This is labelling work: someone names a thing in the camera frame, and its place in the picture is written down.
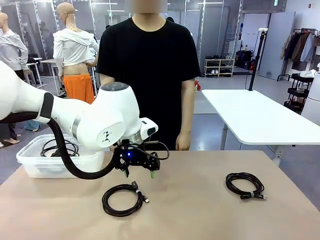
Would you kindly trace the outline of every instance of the mannequin head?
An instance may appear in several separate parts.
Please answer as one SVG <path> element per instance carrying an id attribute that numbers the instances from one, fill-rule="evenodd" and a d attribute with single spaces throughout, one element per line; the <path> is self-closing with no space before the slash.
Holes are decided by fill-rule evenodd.
<path id="1" fill-rule="evenodd" d="M 71 3 L 60 3 L 56 8 L 56 11 L 59 13 L 59 17 L 65 25 L 67 24 L 67 21 L 75 22 L 75 8 Z"/>
<path id="2" fill-rule="evenodd" d="M 2 29 L 3 32 L 6 32 L 7 30 L 5 28 L 8 28 L 8 15 L 4 12 L 0 12 L 0 29 Z"/>
<path id="3" fill-rule="evenodd" d="M 166 13 L 168 0 L 126 0 L 128 12 L 135 14 Z"/>

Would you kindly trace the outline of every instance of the white shirt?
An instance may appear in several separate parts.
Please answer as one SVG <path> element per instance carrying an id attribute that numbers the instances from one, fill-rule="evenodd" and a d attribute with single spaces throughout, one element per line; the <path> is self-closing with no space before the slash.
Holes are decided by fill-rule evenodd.
<path id="1" fill-rule="evenodd" d="M 21 52 L 21 60 L 18 55 L 19 51 Z M 27 67 L 28 49 L 21 41 L 20 36 L 11 30 L 0 34 L 0 60 L 14 71 L 29 70 Z"/>
<path id="2" fill-rule="evenodd" d="M 53 58 L 59 69 L 59 76 L 63 75 L 63 65 L 73 66 L 90 60 L 89 48 L 99 52 L 99 45 L 87 31 L 76 32 L 68 28 L 53 34 Z"/>

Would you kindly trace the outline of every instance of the black t-shirt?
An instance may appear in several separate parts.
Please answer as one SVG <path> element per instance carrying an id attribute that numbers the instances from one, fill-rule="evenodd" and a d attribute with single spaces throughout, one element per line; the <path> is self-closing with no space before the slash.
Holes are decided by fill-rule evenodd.
<path id="1" fill-rule="evenodd" d="M 159 126 L 152 140 L 175 148 L 182 122 L 182 82 L 201 75 L 194 40 L 187 28 L 166 21 L 153 32 L 129 18 L 105 30 L 97 72 L 132 87 L 141 118 Z"/>

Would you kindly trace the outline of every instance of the robotic arm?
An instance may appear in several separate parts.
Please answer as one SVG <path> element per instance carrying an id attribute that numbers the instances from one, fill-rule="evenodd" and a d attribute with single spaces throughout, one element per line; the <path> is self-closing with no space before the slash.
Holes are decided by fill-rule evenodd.
<path id="1" fill-rule="evenodd" d="M 0 123 L 12 122 L 12 118 L 15 122 L 25 121 L 26 114 L 19 117 L 25 112 L 30 114 L 29 119 L 36 117 L 36 121 L 47 123 L 55 135 L 66 168 L 76 177 L 97 179 L 113 168 L 121 169 L 128 175 L 129 165 L 143 166 L 152 172 L 160 169 L 159 160 L 162 158 L 155 153 L 146 153 L 143 147 L 144 140 L 157 132 L 158 126 L 148 118 L 139 118 L 138 103 L 130 86 L 120 82 L 103 85 L 90 105 L 77 99 L 61 99 L 30 86 L 1 61 L 0 73 Z M 88 149 L 101 151 L 117 144 L 110 164 L 94 173 L 79 170 L 68 155 L 60 128 Z M 128 151 L 137 153 L 139 159 L 126 160 Z"/>

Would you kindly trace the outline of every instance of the shoe rack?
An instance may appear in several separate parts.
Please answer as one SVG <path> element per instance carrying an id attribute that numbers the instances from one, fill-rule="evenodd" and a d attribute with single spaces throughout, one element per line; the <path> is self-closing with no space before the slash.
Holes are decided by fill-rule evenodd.
<path id="1" fill-rule="evenodd" d="M 234 59 L 205 59 L 204 60 L 204 77 L 232 77 L 234 74 Z"/>

